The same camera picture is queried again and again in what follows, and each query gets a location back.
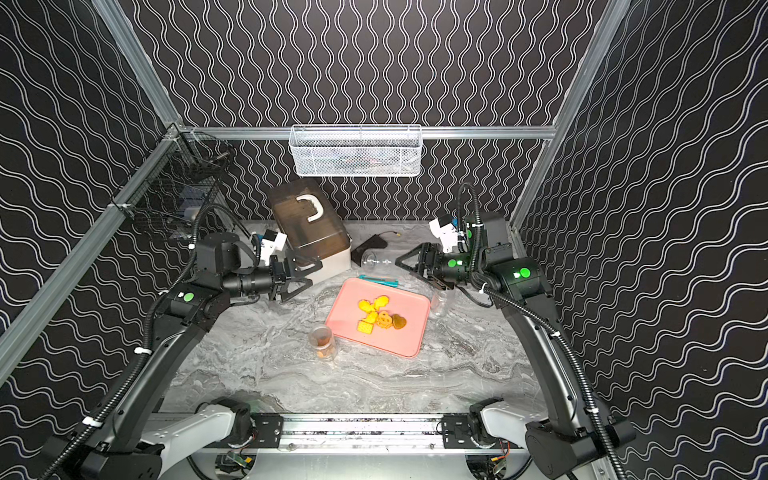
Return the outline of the brown round cookie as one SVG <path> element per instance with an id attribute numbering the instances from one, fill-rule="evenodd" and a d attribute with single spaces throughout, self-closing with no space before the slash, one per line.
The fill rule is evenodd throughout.
<path id="1" fill-rule="evenodd" d="M 397 329 L 397 330 L 402 329 L 406 325 L 407 325 L 407 320 L 404 317 L 402 317 L 400 315 L 397 315 L 397 314 L 392 316 L 392 326 L 395 329 Z"/>

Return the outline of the small yellow cookie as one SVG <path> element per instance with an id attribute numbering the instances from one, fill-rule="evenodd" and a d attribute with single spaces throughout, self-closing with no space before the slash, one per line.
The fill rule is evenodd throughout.
<path id="1" fill-rule="evenodd" d="M 363 311 L 365 313 L 370 313 L 371 311 L 374 310 L 374 307 L 368 301 L 366 301 L 366 300 L 361 300 L 358 303 L 358 307 L 359 307 L 359 309 L 361 311 Z"/>

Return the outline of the square waffle cookie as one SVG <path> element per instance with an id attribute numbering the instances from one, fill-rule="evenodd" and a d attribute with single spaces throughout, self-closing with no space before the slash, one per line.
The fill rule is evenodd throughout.
<path id="1" fill-rule="evenodd" d="M 360 321 L 357 325 L 357 331 L 367 335 L 372 333 L 373 328 L 374 325 L 366 321 Z"/>

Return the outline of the pretzel shaped cookie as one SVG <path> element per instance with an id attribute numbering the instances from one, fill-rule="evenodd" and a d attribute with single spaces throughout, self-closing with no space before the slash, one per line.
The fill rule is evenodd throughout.
<path id="1" fill-rule="evenodd" d="M 392 328 L 392 316 L 386 311 L 379 312 L 376 325 L 384 329 Z"/>

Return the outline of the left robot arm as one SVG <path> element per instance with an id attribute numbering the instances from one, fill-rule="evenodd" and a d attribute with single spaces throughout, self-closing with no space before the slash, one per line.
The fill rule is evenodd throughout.
<path id="1" fill-rule="evenodd" d="M 199 209 L 191 256 L 143 320 L 143 337 L 126 370 L 69 435 L 53 435 L 40 452 L 40 478 L 157 479 L 172 464 L 170 441 L 152 443 L 145 425 L 181 363 L 226 310 L 259 301 L 286 302 L 308 289 L 318 257 L 288 253 L 261 266 L 261 243 L 226 206 Z"/>

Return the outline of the clear jar yellow cookies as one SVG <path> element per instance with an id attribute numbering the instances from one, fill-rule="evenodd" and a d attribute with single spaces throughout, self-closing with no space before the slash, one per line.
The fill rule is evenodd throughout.
<path id="1" fill-rule="evenodd" d="M 441 318 L 449 310 L 451 292 L 448 290 L 435 290 L 430 301 L 430 317 Z"/>

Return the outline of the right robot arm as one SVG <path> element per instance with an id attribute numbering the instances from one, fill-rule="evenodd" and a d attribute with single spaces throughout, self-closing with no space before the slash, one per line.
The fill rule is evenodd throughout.
<path id="1" fill-rule="evenodd" d="M 473 185 L 460 184 L 454 215 L 430 225 L 435 243 L 421 243 L 398 257 L 397 267 L 440 291 L 486 296 L 514 330 L 530 362 L 546 411 L 539 415 L 500 397 L 473 404 L 468 413 L 441 422 L 447 449 L 470 442 L 502 451 L 485 460 L 481 479 L 518 479 L 536 466 L 549 479 L 572 479 L 578 468 L 605 460 L 616 479 L 627 472 L 620 448 L 636 437 L 630 421 L 610 413 L 598 398 L 563 333 L 552 287 L 538 264 L 518 254 L 504 218 L 480 207 Z"/>

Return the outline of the clear jar dark cookies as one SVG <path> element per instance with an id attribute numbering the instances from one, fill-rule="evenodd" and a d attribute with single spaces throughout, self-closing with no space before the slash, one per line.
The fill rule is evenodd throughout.
<path id="1" fill-rule="evenodd" d="M 332 360 L 337 354 L 333 331 L 326 325 L 318 326 L 309 333 L 309 344 L 319 359 Z"/>

